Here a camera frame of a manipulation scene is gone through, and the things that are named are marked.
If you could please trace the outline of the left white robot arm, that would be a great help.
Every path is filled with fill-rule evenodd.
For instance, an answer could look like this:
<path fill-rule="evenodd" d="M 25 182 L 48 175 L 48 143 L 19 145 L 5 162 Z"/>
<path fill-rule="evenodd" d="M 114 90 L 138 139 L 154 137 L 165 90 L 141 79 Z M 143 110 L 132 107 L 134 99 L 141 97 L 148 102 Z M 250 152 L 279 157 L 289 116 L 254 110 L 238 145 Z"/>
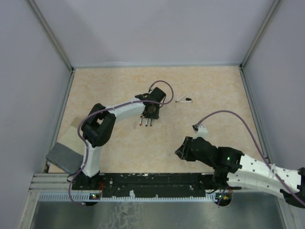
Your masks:
<path fill-rule="evenodd" d="M 150 93 L 139 94 L 132 100 L 115 106 L 95 104 L 87 118 L 81 122 L 79 130 L 85 141 L 85 153 L 81 165 L 82 183 L 89 189 L 99 184 L 99 162 L 102 147 L 110 140 L 115 124 L 133 116 L 139 116 L 140 121 L 146 120 L 146 125 L 159 119 L 159 111 L 165 101 L 166 93 L 160 88 L 154 88 Z"/>

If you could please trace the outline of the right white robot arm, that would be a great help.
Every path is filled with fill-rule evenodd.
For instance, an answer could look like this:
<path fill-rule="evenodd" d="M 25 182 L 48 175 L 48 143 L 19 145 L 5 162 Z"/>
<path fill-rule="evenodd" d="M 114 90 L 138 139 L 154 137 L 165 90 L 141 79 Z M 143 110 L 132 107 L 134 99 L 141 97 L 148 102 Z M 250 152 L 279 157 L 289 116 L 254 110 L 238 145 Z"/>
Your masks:
<path fill-rule="evenodd" d="M 175 151 L 181 159 L 199 161 L 214 170 L 212 183 L 219 189 L 246 188 L 268 193 L 287 204 L 305 207 L 305 169 L 285 169 L 258 161 L 231 147 L 216 147 L 201 137 L 187 136 Z"/>

